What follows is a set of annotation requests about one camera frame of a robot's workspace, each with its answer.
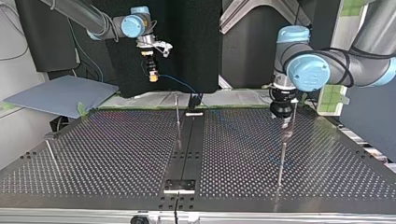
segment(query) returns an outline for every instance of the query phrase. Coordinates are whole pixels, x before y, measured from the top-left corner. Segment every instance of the white wall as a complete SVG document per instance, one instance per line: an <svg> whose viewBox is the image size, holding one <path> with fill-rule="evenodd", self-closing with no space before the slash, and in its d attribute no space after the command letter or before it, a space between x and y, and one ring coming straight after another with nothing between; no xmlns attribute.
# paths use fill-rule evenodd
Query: white wall
<svg viewBox="0 0 396 224"><path fill-rule="evenodd" d="M15 6L13 0L0 1ZM18 18L9 10L5 12L21 29ZM15 30L0 10L0 60L23 53L26 46L25 38ZM45 76L35 71L29 51L18 59L0 61L0 103L8 96L44 81ZM40 144L44 134L50 132L49 122L55 117L24 108L0 109L0 169Z"/></svg>

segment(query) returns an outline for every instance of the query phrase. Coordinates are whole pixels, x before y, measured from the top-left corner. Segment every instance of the metal bracket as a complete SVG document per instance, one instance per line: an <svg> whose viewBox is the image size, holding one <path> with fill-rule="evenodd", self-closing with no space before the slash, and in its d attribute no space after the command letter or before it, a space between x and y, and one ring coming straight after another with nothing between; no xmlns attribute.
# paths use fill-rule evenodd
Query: metal bracket
<svg viewBox="0 0 396 224"><path fill-rule="evenodd" d="M220 31L227 34L249 11L255 7L273 7L288 22L294 24L298 12L298 24L308 26L311 20L305 12L299 7L297 0L234 0L220 18Z"/></svg>
<svg viewBox="0 0 396 224"><path fill-rule="evenodd" d="M194 194L195 180L166 180L165 194Z"/></svg>
<svg viewBox="0 0 396 224"><path fill-rule="evenodd" d="M231 91L233 89L233 87L230 85L230 83L228 83L224 77L222 77L221 75L219 75L219 86L221 86L221 88L224 91Z"/></svg>
<svg viewBox="0 0 396 224"><path fill-rule="evenodd" d="M195 108L201 104L203 97L204 95L202 93L192 93L190 95L189 105L186 112L187 117L197 117L204 114L202 109Z"/></svg>

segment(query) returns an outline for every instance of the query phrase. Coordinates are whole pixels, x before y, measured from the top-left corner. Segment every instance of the thin metal pin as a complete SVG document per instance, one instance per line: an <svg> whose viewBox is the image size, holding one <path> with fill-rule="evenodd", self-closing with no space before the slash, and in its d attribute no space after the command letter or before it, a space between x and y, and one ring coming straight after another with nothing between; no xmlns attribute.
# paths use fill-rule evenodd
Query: thin metal pin
<svg viewBox="0 0 396 224"><path fill-rule="evenodd" d="M55 159L55 155L54 155L53 152L52 152L52 147L50 146L50 140L46 139L46 144L47 144L47 148L49 149L50 157L51 157L53 160L56 160L56 159Z"/></svg>
<svg viewBox="0 0 396 224"><path fill-rule="evenodd" d="M282 175L283 175L283 166L285 164L285 156L286 156L286 147L287 143L282 144L282 151L280 152L280 166L279 166L279 177L277 179L277 185L279 187L282 186Z"/></svg>
<svg viewBox="0 0 396 224"><path fill-rule="evenodd" d="M177 127L180 128L180 115L178 111L178 95L175 95L175 105L176 105L176 113L177 113Z"/></svg>

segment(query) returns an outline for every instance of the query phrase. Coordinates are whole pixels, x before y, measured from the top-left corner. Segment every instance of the metal rod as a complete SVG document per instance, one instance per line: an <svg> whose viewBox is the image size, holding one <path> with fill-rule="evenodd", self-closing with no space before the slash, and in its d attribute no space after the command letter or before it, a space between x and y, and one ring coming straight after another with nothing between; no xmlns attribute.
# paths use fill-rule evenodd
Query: metal rod
<svg viewBox="0 0 396 224"><path fill-rule="evenodd" d="M286 156L286 147L287 143L282 144L282 150L280 152L280 166L279 166L279 177L277 179L277 185L279 187L282 186L282 175L283 175L283 166L285 164L285 156Z"/></svg>
<svg viewBox="0 0 396 224"><path fill-rule="evenodd" d="M56 160L55 155L54 155L53 152L52 152L52 147L50 146L50 140L47 140L47 139L46 139L46 144L47 144L47 148L49 149L50 157L51 157L53 160Z"/></svg>
<svg viewBox="0 0 396 224"><path fill-rule="evenodd" d="M178 95L175 95L176 115L177 115L177 127L180 128L180 115L178 110Z"/></svg>
<svg viewBox="0 0 396 224"><path fill-rule="evenodd" d="M96 7L85 0L41 0L80 24L94 34L101 34L106 30L106 19Z"/></svg>

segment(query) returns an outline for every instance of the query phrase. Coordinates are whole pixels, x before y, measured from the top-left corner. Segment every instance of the robot end effector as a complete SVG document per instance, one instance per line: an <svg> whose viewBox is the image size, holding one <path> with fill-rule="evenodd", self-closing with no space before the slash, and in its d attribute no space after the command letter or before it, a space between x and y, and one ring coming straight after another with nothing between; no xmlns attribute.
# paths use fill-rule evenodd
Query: robot end effector
<svg viewBox="0 0 396 224"><path fill-rule="evenodd" d="M156 21L152 21L148 7L132 7L131 15L117 17L113 19L113 33L120 37L137 38L137 47L141 49L141 54L146 59L146 67L149 73L149 81L158 81L159 72L154 50L158 50L164 58L167 58L172 49L172 45L156 40L153 30ZM92 39L97 38L88 31Z"/></svg>
<svg viewBox="0 0 396 224"><path fill-rule="evenodd" d="M157 22L151 20L148 7L132 7L130 15L111 19L106 13L83 0L41 1L50 6L51 10L56 9L87 29L93 40L115 39L118 42L120 37L137 38L137 47L142 49L142 55L146 58L149 80L158 80L154 50L167 58L172 45L156 40L153 30Z"/></svg>
<svg viewBox="0 0 396 224"><path fill-rule="evenodd" d="M326 84L347 87L382 86L396 75L396 4L377 0L350 50L313 50L309 30L288 26L278 33L271 111L288 118L298 91L316 91Z"/></svg>

